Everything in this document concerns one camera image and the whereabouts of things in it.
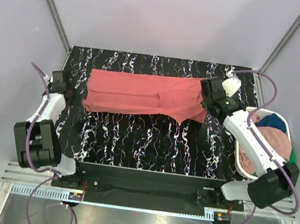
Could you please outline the red t-shirt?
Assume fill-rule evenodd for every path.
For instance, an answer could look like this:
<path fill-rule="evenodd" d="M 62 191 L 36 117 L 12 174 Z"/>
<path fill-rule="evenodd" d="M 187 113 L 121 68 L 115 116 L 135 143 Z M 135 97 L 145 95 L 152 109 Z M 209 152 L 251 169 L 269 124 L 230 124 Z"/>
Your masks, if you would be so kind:
<path fill-rule="evenodd" d="M 162 114 L 178 123 L 204 123 L 207 113 L 198 78 L 165 77 L 93 69 L 82 100 L 88 112 Z"/>

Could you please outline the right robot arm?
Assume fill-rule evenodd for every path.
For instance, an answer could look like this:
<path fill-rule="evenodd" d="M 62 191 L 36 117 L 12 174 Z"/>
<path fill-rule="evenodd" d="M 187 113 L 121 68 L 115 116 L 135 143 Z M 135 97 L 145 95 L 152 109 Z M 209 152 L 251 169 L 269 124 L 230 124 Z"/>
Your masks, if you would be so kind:
<path fill-rule="evenodd" d="M 296 196 L 295 184 L 299 167 L 278 155 L 251 120 L 241 100 L 235 96 L 240 81 L 219 77 L 201 82 L 201 106 L 235 137 L 251 160 L 257 178 L 246 181 L 229 181 L 213 193 L 213 202 L 224 208 L 233 200 L 252 202 L 258 208 L 273 207 L 275 203 Z"/>

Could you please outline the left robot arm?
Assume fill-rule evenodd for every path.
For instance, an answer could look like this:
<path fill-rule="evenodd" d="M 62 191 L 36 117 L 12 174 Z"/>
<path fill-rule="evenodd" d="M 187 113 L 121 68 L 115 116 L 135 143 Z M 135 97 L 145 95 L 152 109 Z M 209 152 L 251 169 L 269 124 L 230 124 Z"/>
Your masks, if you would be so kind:
<path fill-rule="evenodd" d="M 42 101 L 32 116 L 14 125 L 17 161 L 36 173 L 53 172 L 57 181 L 70 188 L 83 183 L 79 162 L 62 153 L 55 123 L 74 98 L 71 74 L 54 71 L 51 76 L 32 64 L 43 86 Z"/>

